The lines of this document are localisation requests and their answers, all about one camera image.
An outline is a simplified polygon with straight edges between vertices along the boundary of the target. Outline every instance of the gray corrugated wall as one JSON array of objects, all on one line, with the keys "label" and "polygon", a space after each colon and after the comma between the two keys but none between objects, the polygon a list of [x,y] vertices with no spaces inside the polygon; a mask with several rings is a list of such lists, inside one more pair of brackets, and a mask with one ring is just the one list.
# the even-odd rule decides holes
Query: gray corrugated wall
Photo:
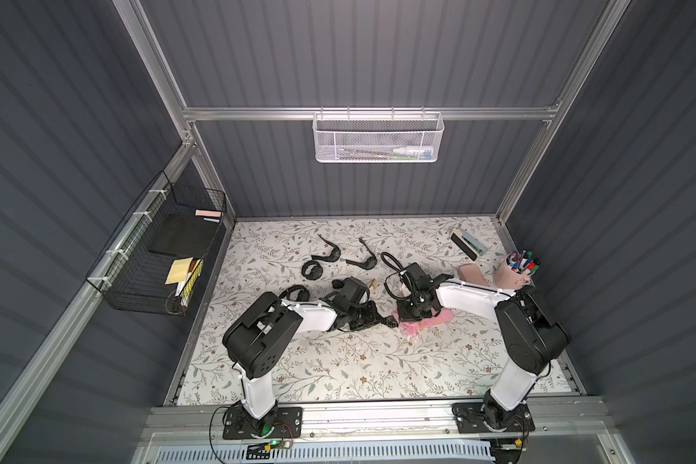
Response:
[{"label": "gray corrugated wall", "polygon": [[144,0],[189,106],[549,105],[604,0]]},{"label": "gray corrugated wall", "polygon": [[[0,400],[179,143],[110,2],[0,2]],[[5,462],[126,459],[188,323],[101,307]]]},{"label": "gray corrugated wall", "polygon": [[631,3],[508,227],[640,464],[696,462],[696,1]]},{"label": "gray corrugated wall", "polygon": [[436,162],[317,162],[312,124],[198,122],[237,216],[494,213],[541,123],[449,121]]},{"label": "gray corrugated wall", "polygon": [[[189,106],[473,107],[554,103],[605,1],[142,4]],[[308,123],[199,127],[245,218],[494,213],[540,124],[447,121],[427,165],[318,164]]]}]

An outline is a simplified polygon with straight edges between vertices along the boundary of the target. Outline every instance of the black notebook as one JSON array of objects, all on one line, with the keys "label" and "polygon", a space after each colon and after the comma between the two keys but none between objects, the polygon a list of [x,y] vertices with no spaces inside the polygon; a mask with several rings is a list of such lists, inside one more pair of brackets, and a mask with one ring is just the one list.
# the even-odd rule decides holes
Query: black notebook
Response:
[{"label": "black notebook", "polygon": [[218,223],[204,220],[201,216],[170,215],[148,250],[177,258],[203,258],[217,227]]}]

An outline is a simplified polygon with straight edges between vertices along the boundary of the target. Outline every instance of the mesh basket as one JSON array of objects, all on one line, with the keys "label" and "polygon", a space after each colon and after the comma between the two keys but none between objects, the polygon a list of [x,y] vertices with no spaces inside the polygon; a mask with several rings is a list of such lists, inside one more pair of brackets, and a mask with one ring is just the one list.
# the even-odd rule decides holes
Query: mesh basket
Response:
[{"label": "mesh basket", "polygon": [[[175,284],[165,284],[167,272],[176,257],[151,252],[148,248],[168,216],[193,216],[197,209],[219,211],[224,215],[224,193],[168,183],[158,191],[147,211],[135,213],[140,214],[138,220],[119,248],[113,250],[111,262],[102,276],[91,275],[91,271],[86,275],[87,281],[101,292],[113,309],[184,316],[196,288],[206,286],[206,283],[199,285],[204,280],[199,276],[208,262],[209,253],[217,249],[214,245],[223,240],[223,222],[219,223],[206,253],[179,292],[176,292]],[[113,238],[109,239],[106,249],[112,241]],[[96,264],[110,252],[101,253]]]},{"label": "mesh basket", "polygon": [[440,113],[346,112],[315,113],[312,129],[319,162],[434,162],[444,125]]}]

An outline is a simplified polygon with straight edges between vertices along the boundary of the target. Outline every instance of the black wire basket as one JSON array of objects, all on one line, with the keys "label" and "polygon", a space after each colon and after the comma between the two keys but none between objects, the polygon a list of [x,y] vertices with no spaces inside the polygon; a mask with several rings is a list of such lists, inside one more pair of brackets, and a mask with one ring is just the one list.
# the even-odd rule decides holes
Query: black wire basket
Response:
[{"label": "black wire basket", "polygon": [[[195,216],[197,209],[218,211],[222,216],[200,263],[188,277],[183,290],[176,295],[176,284],[166,285],[165,280],[173,261],[178,258],[151,252],[148,248],[166,218],[171,215]],[[224,192],[168,181],[167,185],[157,192],[147,211],[132,213],[134,222],[130,232],[119,246],[111,249],[121,225],[116,228],[117,232],[107,242],[104,251],[96,258],[91,272],[85,278],[116,310],[185,316],[195,289],[206,285],[200,283],[204,280],[201,270],[212,250],[218,249],[215,245],[223,240],[224,216]],[[110,264],[105,272],[102,275],[92,275],[97,264],[109,254]]]}]

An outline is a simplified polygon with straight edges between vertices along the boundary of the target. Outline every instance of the white wire basket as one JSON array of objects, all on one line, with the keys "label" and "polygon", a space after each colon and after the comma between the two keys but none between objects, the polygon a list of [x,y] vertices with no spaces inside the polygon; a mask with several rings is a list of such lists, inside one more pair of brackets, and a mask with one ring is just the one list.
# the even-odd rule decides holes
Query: white wire basket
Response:
[{"label": "white wire basket", "polygon": [[319,162],[434,162],[444,125],[440,113],[391,110],[315,113]]}]

